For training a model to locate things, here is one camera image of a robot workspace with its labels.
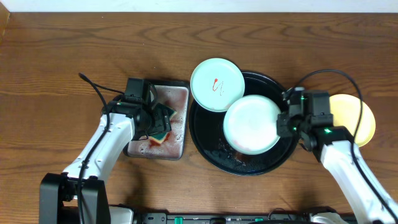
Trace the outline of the green scrub sponge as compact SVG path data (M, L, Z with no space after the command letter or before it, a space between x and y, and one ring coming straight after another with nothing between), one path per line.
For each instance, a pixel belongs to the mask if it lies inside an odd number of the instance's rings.
M161 112L166 110L167 115L169 117L169 124L171 122L171 119L177 114L177 112L173 108L165 106L161 103L157 103L155 106L155 109L156 110L159 109ZM165 139L167 138L167 135L169 134L170 131L171 131L171 129L168 131L164 131L162 133L157 133L157 134L151 135L151 136L149 136L149 139L151 141L156 142L157 144L161 144L165 141Z

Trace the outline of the mint green plate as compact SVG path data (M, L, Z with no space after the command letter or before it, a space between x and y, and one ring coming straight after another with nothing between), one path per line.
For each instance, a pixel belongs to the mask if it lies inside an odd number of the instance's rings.
M246 155L269 151L279 141L277 117L280 108L271 99L248 95L234 102L223 120L227 143Z
M194 69L190 88L195 101L212 112L225 112L245 91L242 71L223 58L209 58Z

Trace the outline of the yellow plate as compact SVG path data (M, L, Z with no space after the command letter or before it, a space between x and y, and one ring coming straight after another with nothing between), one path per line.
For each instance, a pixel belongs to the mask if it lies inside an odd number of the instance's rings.
M359 98L337 94L330 97L330 111L333 115L334 126L345 126L354 135L360 114ZM362 147L366 145L374 136L376 131L376 120L370 107L363 102L363 113L355 143Z

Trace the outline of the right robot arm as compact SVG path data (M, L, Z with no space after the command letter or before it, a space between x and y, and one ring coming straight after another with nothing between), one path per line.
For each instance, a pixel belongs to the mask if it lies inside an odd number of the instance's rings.
M358 223L397 223L397 202L384 190L365 163L355 126L368 107L350 95L327 91L289 89L282 94L287 111L278 115L277 134L301 140L333 176Z

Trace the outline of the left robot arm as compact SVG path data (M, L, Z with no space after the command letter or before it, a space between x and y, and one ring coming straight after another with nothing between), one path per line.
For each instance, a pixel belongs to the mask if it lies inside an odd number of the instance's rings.
M132 223L134 211L110 205L106 183L131 141L171 130L167 110L155 90L124 92L105 103L97 130L61 174L48 173L40 183L40 223Z

